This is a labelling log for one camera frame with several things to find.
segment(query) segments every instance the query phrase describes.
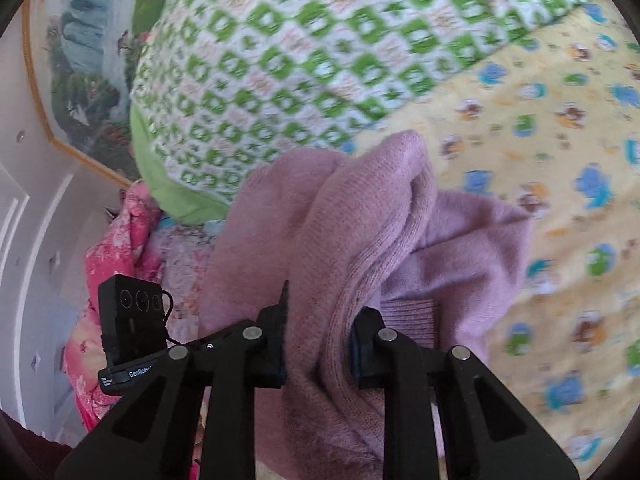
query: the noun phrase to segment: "pink sweater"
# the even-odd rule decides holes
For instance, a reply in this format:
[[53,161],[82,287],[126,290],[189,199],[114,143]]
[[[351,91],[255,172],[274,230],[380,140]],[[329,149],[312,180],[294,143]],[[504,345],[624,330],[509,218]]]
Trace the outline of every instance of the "pink sweater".
[[381,478],[383,393],[354,387],[353,319],[374,306],[421,345],[463,344],[485,360],[531,227],[520,208],[438,191],[413,132],[360,158],[300,149],[256,170],[214,249],[200,331],[255,319],[290,281],[288,380],[256,392],[258,458],[287,480]]

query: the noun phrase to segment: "green checkered fabric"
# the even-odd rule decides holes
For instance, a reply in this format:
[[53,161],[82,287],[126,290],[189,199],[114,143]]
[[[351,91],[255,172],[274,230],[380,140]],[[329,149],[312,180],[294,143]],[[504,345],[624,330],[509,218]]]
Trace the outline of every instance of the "green checkered fabric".
[[226,203],[584,0],[168,0],[133,99],[167,175]]

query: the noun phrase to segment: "waterfall painting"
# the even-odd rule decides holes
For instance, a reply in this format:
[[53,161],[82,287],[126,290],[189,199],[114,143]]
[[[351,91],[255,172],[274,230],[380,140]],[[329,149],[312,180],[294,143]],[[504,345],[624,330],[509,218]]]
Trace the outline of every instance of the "waterfall painting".
[[49,139],[117,183],[139,178],[129,93],[165,0],[27,0],[24,49]]

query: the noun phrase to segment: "yellow patterned bed sheet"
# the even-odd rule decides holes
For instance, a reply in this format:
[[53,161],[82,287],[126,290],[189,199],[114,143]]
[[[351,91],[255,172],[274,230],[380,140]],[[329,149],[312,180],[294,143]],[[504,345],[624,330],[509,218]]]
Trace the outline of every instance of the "yellow patterned bed sheet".
[[536,217],[490,366],[587,478],[640,401],[640,47],[596,0],[356,139],[424,134],[444,189]]

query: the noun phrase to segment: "orange border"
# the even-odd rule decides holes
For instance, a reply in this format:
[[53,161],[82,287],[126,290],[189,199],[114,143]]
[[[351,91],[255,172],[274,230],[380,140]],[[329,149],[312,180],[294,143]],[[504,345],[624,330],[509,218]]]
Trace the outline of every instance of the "orange border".
[[47,139],[49,139],[49,142],[51,142],[59,150],[62,150],[63,152],[68,153],[72,157],[79,160],[82,165],[87,166],[94,171],[97,171],[102,176],[105,176],[123,189],[129,188],[132,182],[128,178],[120,175],[119,173],[116,173],[110,168],[107,168],[105,165],[101,164],[90,156],[85,155],[79,150],[76,150],[73,146],[65,144],[61,140],[57,139],[54,135],[49,124],[49,120],[47,119],[47,114],[45,112],[44,106],[42,105],[42,101],[40,99],[40,91],[38,90],[38,84],[36,83],[35,78],[35,70],[33,69],[30,16],[31,0],[25,0],[22,4],[22,53],[24,55],[24,64],[27,69],[27,77],[29,79],[29,86],[31,88],[31,95],[33,96],[33,103],[35,104],[36,112],[40,118],[40,123],[44,128],[45,134],[47,135]]

